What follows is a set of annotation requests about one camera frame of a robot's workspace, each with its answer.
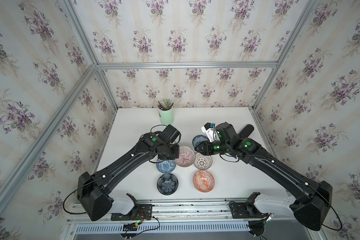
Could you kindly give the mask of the dark navy petal bowl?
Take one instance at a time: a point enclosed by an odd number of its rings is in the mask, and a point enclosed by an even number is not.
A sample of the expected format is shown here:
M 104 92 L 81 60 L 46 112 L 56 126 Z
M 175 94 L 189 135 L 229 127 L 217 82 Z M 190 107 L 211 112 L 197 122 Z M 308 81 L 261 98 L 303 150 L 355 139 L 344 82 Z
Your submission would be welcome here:
M 169 196 L 175 193 L 178 189 L 178 186 L 178 178 L 170 173 L 161 175 L 157 181 L 158 191 L 165 196 Z

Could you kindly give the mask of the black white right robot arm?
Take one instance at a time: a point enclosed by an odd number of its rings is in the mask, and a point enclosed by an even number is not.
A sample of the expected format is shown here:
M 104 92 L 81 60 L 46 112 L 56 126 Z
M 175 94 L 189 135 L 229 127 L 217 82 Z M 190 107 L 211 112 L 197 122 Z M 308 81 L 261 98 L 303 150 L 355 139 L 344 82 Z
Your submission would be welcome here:
M 201 130 L 208 141 L 201 142 L 195 150 L 205 156 L 228 154 L 262 171 L 294 197 L 287 211 L 302 225 L 318 231 L 331 208 L 333 187 L 326 181 L 317 182 L 298 173 L 272 156 L 249 137 L 254 129 L 248 124 L 237 133 L 227 122 L 206 123 Z

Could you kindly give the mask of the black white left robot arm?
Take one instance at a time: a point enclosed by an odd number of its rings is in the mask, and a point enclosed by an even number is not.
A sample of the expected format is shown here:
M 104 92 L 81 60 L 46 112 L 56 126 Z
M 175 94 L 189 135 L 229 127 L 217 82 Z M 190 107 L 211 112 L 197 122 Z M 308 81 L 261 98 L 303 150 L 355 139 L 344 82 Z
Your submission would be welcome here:
M 157 155 L 169 160 L 178 158 L 180 146 L 175 140 L 180 138 L 181 133 L 172 125 L 163 131 L 145 133 L 112 164 L 92 175 L 85 172 L 79 176 L 76 196 L 90 220 L 97 221 L 111 210 L 115 202 L 111 192 L 137 167 Z

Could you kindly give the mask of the colourful sticks bundle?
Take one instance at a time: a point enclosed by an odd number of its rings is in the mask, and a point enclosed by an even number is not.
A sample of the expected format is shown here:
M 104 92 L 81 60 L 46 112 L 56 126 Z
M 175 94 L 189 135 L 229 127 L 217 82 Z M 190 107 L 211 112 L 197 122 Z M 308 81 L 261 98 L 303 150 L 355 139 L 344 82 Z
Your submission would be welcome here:
M 169 99 L 162 99 L 158 101 L 157 107 L 162 111 L 169 111 L 173 108 L 174 102 Z

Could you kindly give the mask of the white brown lattice bowl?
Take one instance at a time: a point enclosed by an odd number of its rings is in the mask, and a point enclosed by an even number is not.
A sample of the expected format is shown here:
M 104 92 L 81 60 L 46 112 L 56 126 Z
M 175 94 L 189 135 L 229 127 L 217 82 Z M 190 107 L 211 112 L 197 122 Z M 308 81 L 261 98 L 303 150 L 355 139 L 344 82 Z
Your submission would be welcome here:
M 195 155 L 194 166 L 200 170 L 207 170 L 213 164 L 213 159 L 211 156 L 204 156 L 200 153 Z

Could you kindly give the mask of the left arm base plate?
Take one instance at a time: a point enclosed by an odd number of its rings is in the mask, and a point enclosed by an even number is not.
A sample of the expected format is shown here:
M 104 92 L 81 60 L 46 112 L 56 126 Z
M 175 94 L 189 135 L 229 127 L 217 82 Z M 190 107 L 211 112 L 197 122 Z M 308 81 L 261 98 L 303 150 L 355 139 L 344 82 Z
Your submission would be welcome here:
M 112 221 L 143 221 L 152 218 L 152 204 L 141 204 L 131 194 L 116 197 L 108 212 Z

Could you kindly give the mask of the aluminium front rail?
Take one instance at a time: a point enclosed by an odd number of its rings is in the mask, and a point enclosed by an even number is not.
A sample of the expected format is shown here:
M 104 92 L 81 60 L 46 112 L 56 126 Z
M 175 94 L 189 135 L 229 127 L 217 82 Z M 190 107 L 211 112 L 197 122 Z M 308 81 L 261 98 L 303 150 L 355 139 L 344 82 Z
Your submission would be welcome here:
M 139 200 L 140 205 L 152 204 L 152 216 L 160 222 L 208 222 L 208 221 L 233 221 L 229 202 L 245 202 L 246 198 L 231 199 L 191 199 L 191 200 Z M 84 212 L 80 204 L 73 204 L 70 212 Z M 91 221 L 87 214 L 65 214 L 74 223 L 105 223 L 111 221 L 111 214 L 106 214 L 98 221 Z M 283 216 L 272 212 L 271 220 L 293 220 L 294 217 Z

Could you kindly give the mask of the blue floral swirl bowl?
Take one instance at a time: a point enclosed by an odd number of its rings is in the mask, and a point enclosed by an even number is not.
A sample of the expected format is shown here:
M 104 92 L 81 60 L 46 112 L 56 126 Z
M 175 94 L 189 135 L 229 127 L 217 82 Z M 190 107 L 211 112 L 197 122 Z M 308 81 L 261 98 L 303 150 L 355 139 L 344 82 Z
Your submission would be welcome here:
M 160 173 L 168 174 L 175 170 L 177 164 L 174 160 L 159 160 L 156 163 L 156 168 Z

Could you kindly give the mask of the blue rose bowl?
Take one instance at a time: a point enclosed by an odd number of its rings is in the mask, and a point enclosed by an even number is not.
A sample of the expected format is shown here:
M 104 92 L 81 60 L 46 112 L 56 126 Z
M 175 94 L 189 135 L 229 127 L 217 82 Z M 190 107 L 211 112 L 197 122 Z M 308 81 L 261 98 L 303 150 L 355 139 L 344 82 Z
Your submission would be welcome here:
M 192 140 L 193 147 L 196 148 L 198 145 L 200 145 L 202 142 L 205 142 L 205 141 L 207 141 L 207 142 L 210 141 L 207 136 L 197 135 Z

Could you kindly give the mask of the pink striped bowl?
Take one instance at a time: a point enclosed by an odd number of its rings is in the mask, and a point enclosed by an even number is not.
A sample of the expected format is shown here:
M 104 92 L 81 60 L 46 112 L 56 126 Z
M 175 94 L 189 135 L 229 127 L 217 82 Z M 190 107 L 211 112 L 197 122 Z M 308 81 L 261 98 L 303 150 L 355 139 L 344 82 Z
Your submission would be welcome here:
M 175 163 L 180 167 L 189 167 L 195 161 L 195 152 L 188 146 L 180 146 L 179 157 L 175 159 Z

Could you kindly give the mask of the orange patterned bowl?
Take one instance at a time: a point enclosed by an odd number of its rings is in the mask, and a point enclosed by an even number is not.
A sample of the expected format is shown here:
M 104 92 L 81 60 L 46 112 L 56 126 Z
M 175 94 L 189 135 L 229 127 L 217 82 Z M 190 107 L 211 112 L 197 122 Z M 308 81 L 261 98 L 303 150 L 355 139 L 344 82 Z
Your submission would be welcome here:
M 200 170 L 195 173 L 193 177 L 193 184 L 199 192 L 208 193 L 214 189 L 215 179 L 210 172 Z

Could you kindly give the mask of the mint green cup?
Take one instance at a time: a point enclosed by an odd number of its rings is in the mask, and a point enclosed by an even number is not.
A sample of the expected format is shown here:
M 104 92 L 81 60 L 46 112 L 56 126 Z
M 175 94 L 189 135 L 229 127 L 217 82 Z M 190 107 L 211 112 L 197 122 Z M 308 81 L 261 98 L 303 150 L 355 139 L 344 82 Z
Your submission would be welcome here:
M 159 118 L 162 125 L 170 125 L 174 122 L 174 108 L 164 109 L 163 107 L 158 107 L 159 109 Z

